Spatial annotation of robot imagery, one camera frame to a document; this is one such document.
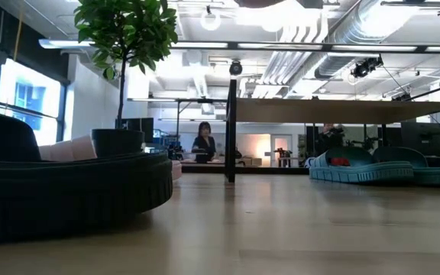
doorway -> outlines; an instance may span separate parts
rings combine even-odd
[[[275,153],[274,151],[277,150],[278,148],[282,148],[283,150],[289,150],[293,152],[292,144],[293,144],[293,140],[291,134],[271,135],[271,167],[279,166],[278,159],[280,158],[280,154]]]

potted plant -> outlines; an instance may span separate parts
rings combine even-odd
[[[79,0],[74,11],[79,42],[90,40],[96,52],[93,63],[103,76],[120,80],[120,105],[115,129],[93,129],[92,139],[98,157],[142,151],[144,133],[123,129],[125,70],[139,66],[156,69],[156,62],[170,55],[177,43],[176,10],[166,0]]]

plant pot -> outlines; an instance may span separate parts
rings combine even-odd
[[[141,153],[144,132],[125,129],[92,129],[91,139],[97,157]]]

wooden floor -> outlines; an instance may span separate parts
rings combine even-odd
[[[126,230],[0,245],[0,275],[440,275],[440,189],[186,174]]]

tree trunk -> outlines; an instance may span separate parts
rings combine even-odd
[[[126,58],[123,59],[121,63],[121,74],[120,74],[120,105],[118,107],[118,117],[117,117],[117,128],[121,129],[121,113],[123,112],[123,98],[125,93],[125,69],[127,68]]]

